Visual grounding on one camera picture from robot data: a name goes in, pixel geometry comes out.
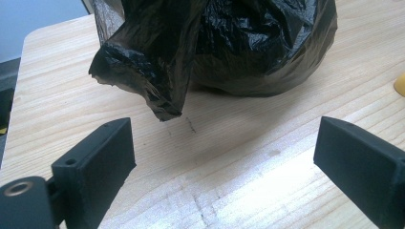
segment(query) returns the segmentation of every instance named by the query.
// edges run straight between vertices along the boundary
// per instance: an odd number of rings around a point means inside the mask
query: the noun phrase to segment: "wood grain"
[[[130,116],[139,165],[100,228],[373,228],[313,164],[320,117],[405,149],[405,1],[337,0],[339,30],[299,87],[240,98],[190,87],[183,116],[159,122],[142,97],[87,71],[92,15],[24,45],[0,183],[51,176],[51,163],[99,125]]]

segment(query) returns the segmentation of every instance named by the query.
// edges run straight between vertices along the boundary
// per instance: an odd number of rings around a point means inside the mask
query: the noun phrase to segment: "wooden table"
[[[130,116],[138,167],[100,228],[371,228],[313,164],[320,117],[352,122],[405,149],[405,1],[337,0],[339,30],[321,67],[275,97],[191,87],[162,123],[137,94],[87,71],[92,15],[31,33],[24,46],[0,182],[50,177],[99,125]]]

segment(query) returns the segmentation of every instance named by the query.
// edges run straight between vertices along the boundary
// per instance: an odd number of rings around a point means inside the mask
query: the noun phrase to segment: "plastic bag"
[[[161,121],[180,116],[206,2],[122,0],[121,9],[116,1],[95,0],[101,48],[89,73],[142,95]]]
[[[245,96],[297,86],[319,66],[337,30],[334,0],[122,0],[121,6],[96,8],[102,46],[89,73],[141,94],[162,121],[181,115],[190,77]],[[111,15],[97,17],[103,13]],[[118,22],[107,22],[112,18],[125,22],[117,29]]]

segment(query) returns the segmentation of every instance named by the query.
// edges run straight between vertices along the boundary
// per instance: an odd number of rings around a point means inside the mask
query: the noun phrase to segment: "screw hole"
[[[29,191],[32,186],[33,183],[30,181],[19,182],[6,189],[4,195],[6,197],[15,197]]]
[[[75,161],[75,159],[68,159],[65,163],[66,163],[67,165],[73,165],[73,164],[76,163],[76,161]]]

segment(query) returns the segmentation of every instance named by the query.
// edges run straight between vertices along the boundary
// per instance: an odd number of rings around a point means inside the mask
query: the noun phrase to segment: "yellow object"
[[[394,88],[399,94],[405,97],[405,73],[396,80]]]

